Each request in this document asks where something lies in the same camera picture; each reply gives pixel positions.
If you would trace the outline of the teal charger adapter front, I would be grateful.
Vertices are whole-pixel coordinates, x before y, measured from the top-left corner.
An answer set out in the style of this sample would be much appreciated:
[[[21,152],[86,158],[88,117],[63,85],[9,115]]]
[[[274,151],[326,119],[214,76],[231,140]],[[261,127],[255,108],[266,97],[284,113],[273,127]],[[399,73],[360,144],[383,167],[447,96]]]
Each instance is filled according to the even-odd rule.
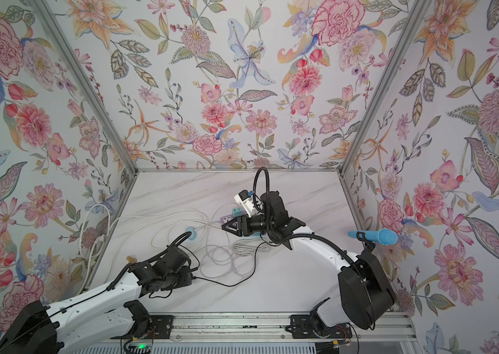
[[[237,218],[237,217],[245,215],[245,214],[246,214],[246,212],[241,206],[235,207],[232,210],[232,215],[234,218]]]

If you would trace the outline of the teal earbud case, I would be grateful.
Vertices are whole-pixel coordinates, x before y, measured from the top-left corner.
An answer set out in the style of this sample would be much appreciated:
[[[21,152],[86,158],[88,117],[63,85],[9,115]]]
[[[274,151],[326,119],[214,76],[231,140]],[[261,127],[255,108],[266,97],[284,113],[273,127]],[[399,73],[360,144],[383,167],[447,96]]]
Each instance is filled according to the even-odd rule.
[[[198,233],[194,227],[187,227],[186,232],[190,233],[190,236],[187,239],[188,241],[194,242],[198,239]]]

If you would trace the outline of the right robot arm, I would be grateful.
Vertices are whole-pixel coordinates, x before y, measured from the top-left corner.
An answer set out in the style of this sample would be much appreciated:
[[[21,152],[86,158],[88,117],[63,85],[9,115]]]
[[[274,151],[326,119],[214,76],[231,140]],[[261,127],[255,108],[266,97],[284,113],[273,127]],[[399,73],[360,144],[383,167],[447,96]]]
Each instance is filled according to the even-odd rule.
[[[393,232],[350,232],[350,237],[363,244],[362,252],[356,254],[291,217],[277,191],[258,198],[252,191],[242,190],[235,195],[235,202],[243,212],[223,223],[222,230],[238,237],[265,235],[270,246],[285,246],[336,274],[338,297],[318,303],[306,320],[317,336],[326,336],[327,330],[345,324],[373,330],[376,321],[395,304],[395,292],[373,254],[376,244],[389,246],[398,240]]]

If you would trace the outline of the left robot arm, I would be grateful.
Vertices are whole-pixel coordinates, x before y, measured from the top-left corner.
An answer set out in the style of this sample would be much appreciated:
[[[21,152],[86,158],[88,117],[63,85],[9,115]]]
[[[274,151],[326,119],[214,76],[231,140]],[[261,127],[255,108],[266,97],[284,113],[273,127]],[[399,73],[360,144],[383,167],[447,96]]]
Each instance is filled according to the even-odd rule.
[[[139,339],[159,328],[143,299],[192,283],[191,260],[170,246],[126,265],[114,280],[84,294],[26,305],[0,341],[0,353],[75,353],[107,339]]]

